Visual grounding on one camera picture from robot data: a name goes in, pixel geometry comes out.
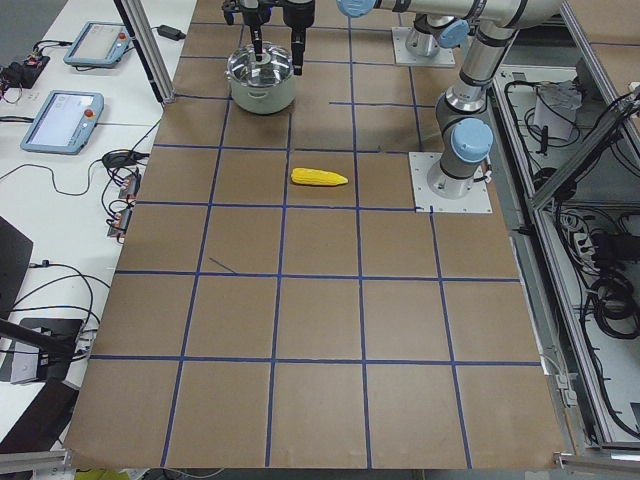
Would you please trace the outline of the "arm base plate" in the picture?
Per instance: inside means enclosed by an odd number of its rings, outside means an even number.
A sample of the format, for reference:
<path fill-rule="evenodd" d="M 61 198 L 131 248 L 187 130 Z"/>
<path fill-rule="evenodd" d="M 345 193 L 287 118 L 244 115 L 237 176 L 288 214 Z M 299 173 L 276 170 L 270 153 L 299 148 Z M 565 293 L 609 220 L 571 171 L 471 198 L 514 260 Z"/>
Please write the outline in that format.
<path fill-rule="evenodd" d="M 453 50 L 438 45 L 433 36 L 413 27 L 393 27 L 391 30 L 395 63 L 400 66 L 453 68 Z"/>
<path fill-rule="evenodd" d="M 439 152 L 410 152 L 415 210 L 421 213 L 491 214 L 492 207 L 480 166 L 466 180 L 448 177 Z"/>

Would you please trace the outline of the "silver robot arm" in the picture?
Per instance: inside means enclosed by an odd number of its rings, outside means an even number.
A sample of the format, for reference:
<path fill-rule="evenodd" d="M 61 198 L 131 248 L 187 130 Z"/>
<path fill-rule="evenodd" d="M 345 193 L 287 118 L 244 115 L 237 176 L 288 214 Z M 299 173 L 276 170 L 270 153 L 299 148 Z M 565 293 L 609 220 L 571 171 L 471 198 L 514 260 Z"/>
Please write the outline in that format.
<path fill-rule="evenodd" d="M 452 16 L 461 20 L 479 19 L 493 22 L 508 29 L 524 29 L 540 24 L 557 14 L 559 1 L 339 1 L 338 10 L 350 18 L 360 18 L 374 9 L 395 13 L 418 13 Z M 306 30 L 315 21 L 314 1 L 225 1 L 222 11 L 225 21 L 231 25 L 236 14 L 249 27 L 251 41 L 258 59 L 263 54 L 261 27 L 270 20 L 270 10 L 283 10 L 284 23 L 291 29 L 291 54 L 293 74 L 300 76 L 304 64 Z"/>
<path fill-rule="evenodd" d="M 438 99 L 436 119 L 444 151 L 429 170 L 428 183 L 442 198 L 458 200 L 466 196 L 478 167 L 491 152 L 494 134 L 483 117 L 487 90 L 515 36 L 514 29 L 482 21 L 458 79 Z"/>

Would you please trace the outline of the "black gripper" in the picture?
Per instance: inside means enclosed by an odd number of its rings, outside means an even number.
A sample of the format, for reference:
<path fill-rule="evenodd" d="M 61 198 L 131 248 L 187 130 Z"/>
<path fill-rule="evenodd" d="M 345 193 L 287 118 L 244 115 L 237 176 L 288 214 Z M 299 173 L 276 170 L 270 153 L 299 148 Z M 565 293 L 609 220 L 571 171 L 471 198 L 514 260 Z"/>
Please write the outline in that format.
<path fill-rule="evenodd" d="M 263 41 L 261 26 L 270 21 L 274 8 L 282 10 L 283 21 L 286 25 L 312 25 L 315 21 L 314 1 L 224 1 L 222 11 L 225 21 L 231 25 L 234 15 L 240 15 L 245 25 L 251 27 L 251 40 L 255 59 L 260 62 L 263 58 Z M 306 29 L 291 28 L 292 65 L 295 76 L 303 73 L 304 53 L 306 48 Z"/>

